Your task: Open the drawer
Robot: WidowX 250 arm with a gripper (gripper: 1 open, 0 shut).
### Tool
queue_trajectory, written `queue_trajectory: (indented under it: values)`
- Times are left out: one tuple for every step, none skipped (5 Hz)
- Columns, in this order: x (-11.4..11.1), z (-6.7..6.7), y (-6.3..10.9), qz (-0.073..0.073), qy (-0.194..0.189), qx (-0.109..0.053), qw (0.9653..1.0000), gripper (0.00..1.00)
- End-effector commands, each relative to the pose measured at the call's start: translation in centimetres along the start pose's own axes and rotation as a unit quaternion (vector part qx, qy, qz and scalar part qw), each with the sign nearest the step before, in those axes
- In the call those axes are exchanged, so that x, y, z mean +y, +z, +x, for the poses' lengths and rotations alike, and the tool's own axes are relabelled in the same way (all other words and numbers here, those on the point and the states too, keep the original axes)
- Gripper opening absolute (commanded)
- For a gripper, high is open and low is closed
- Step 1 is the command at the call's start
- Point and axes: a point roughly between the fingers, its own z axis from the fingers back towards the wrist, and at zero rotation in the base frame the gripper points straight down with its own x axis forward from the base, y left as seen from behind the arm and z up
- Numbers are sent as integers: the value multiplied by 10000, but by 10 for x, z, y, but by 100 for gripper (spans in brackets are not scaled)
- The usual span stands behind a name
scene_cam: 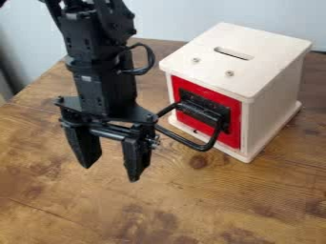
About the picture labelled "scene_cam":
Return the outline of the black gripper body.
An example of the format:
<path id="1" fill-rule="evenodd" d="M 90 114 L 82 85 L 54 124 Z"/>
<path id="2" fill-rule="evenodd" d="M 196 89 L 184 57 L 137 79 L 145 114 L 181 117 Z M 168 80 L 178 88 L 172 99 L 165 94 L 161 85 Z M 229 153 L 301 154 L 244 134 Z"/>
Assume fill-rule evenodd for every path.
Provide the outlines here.
<path id="1" fill-rule="evenodd" d="M 156 115 L 136 102 L 136 76 L 152 68 L 152 61 L 134 68 L 129 58 L 92 62 L 66 60 L 76 95 L 57 99 L 61 123 L 88 126 L 90 133 L 112 140 L 134 138 L 153 148 Z"/>

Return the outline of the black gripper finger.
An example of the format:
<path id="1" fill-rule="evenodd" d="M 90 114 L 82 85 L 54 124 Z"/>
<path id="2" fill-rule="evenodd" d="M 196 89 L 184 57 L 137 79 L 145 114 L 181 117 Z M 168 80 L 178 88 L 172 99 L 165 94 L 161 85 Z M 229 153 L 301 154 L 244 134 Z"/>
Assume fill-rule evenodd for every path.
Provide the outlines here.
<path id="1" fill-rule="evenodd" d="M 140 179 L 144 169 L 149 166 L 149 144 L 134 138 L 125 138 L 121 142 L 122 165 L 130 182 Z"/>
<path id="2" fill-rule="evenodd" d="M 61 125 L 77 162 L 82 168 L 89 169 L 101 157 L 98 137 L 90 133 L 88 126 L 74 126 L 65 122 Z"/>

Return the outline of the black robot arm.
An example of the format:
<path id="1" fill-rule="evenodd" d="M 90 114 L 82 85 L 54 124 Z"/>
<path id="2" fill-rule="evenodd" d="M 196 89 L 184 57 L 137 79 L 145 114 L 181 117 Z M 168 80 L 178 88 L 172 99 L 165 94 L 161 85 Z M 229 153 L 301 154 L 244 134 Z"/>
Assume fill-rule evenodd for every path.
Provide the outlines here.
<path id="1" fill-rule="evenodd" d="M 157 143 L 157 115 L 136 103 L 136 77 L 154 64 L 136 68 L 128 45 L 136 33 L 134 15 L 122 0 L 40 0 L 62 35 L 72 73 L 74 96 L 60 96 L 61 127 L 68 144 L 84 168 L 101 156 L 100 139 L 121 142 L 122 165 L 128 180 L 140 179 L 149 166 L 150 149 Z"/>

